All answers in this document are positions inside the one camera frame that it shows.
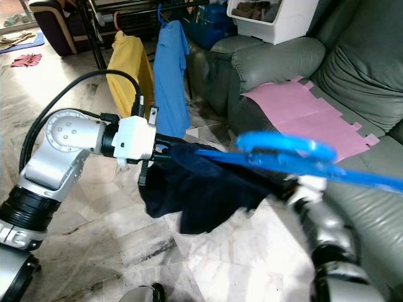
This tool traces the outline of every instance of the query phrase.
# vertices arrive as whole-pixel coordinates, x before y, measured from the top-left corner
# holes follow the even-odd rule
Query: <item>blue clothes hanger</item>
[[[168,23],[161,17],[161,8],[162,8],[162,3],[158,4],[158,7],[157,7],[157,18],[158,18],[158,21],[161,23],[161,26],[164,28]]]
[[[228,164],[290,174],[313,175],[325,177],[331,181],[403,193],[403,179],[352,171],[333,165],[337,157],[336,151],[325,143],[315,140],[256,131],[240,135],[236,141],[236,147],[243,153],[198,149],[196,154]],[[255,148],[276,153],[253,152]]]

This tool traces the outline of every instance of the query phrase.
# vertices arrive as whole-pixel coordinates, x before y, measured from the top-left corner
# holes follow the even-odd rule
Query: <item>tiled floor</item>
[[[11,68],[23,53],[42,53],[36,67]],[[42,47],[0,55],[0,134],[4,200],[18,178],[25,133],[66,84],[95,70],[92,53],[60,58]],[[104,77],[68,93],[57,108],[116,112]],[[234,141],[225,120],[197,101],[189,107],[186,139],[221,149]],[[129,289],[162,283],[168,301],[308,301],[313,267],[290,214],[263,201],[253,213],[239,210],[211,233],[183,235],[179,214],[153,219],[137,189],[138,166],[91,156],[79,183],[56,212],[49,236],[35,255],[42,263],[23,301],[118,301]]]

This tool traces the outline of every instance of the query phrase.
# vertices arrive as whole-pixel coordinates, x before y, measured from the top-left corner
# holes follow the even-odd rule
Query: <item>navy blue cloth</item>
[[[183,87],[188,54],[188,42],[179,21],[161,28],[153,66],[154,99],[159,107],[157,132],[172,137],[184,137],[190,126]]]
[[[238,208],[255,209],[269,193],[289,191],[268,171],[212,162],[195,155],[196,148],[215,150],[196,143],[174,145],[172,161],[154,163],[146,186],[139,187],[151,217],[182,211],[181,233],[211,232]]]

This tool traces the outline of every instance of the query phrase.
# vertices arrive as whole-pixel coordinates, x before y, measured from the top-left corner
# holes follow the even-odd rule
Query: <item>yellow towel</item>
[[[154,80],[141,40],[118,31],[112,47],[113,54],[108,69],[124,71],[139,83],[144,96],[145,115],[148,117],[150,106],[154,104]],[[106,78],[120,114],[124,118],[130,116],[135,97],[133,85],[120,75],[108,74]]]

